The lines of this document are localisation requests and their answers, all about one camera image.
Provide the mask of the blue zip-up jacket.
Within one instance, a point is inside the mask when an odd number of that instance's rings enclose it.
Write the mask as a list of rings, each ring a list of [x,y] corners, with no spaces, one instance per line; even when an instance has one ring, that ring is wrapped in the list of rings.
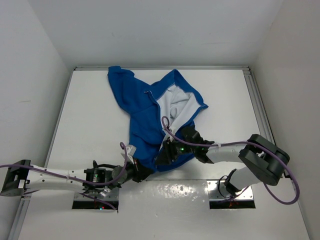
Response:
[[[208,108],[201,94],[174,69],[161,80],[148,84],[120,66],[111,66],[108,82],[119,107],[130,116],[129,144],[136,148],[133,157],[154,172],[176,169],[194,158],[192,153],[179,156],[169,165],[157,165],[162,143],[169,135],[163,130],[162,117],[169,119],[172,132],[181,137],[181,129],[194,126],[200,111]]]

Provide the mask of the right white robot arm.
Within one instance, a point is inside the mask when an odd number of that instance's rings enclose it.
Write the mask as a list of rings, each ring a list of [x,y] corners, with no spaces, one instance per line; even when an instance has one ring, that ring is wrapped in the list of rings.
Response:
[[[182,139],[167,137],[155,159],[157,168],[173,167],[184,157],[196,158],[204,164],[238,162],[245,166],[233,169],[224,180],[221,193],[225,197],[235,196],[242,189],[257,183],[276,186],[289,163],[289,155],[259,134],[252,134],[245,147],[239,144],[214,146],[205,140],[193,126],[181,130]]]

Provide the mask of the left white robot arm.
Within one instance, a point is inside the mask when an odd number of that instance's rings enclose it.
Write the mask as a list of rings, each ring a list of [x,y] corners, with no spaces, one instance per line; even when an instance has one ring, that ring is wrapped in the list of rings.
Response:
[[[1,168],[7,168],[0,191],[4,197],[23,196],[40,190],[64,190],[103,198],[128,181],[140,183],[154,173],[152,169],[130,161],[125,166],[93,161],[91,168],[62,170],[32,165],[30,160],[24,159]]]

